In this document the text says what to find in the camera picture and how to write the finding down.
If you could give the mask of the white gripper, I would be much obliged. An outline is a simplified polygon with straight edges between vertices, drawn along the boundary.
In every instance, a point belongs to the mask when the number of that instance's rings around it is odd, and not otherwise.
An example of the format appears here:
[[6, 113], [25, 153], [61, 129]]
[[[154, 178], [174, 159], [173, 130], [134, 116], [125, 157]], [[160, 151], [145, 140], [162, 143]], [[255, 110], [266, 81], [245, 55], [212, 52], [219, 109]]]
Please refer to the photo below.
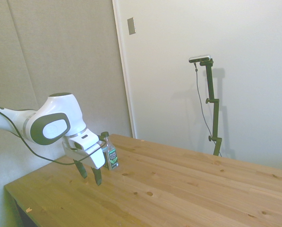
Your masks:
[[87, 178], [87, 171], [83, 165], [86, 164], [91, 167], [96, 184], [98, 186], [102, 184], [102, 173], [100, 168], [105, 164], [105, 158], [102, 149], [97, 143], [87, 150], [77, 148], [71, 149], [65, 142], [62, 142], [62, 146], [65, 154], [76, 160], [75, 165], [83, 178]]

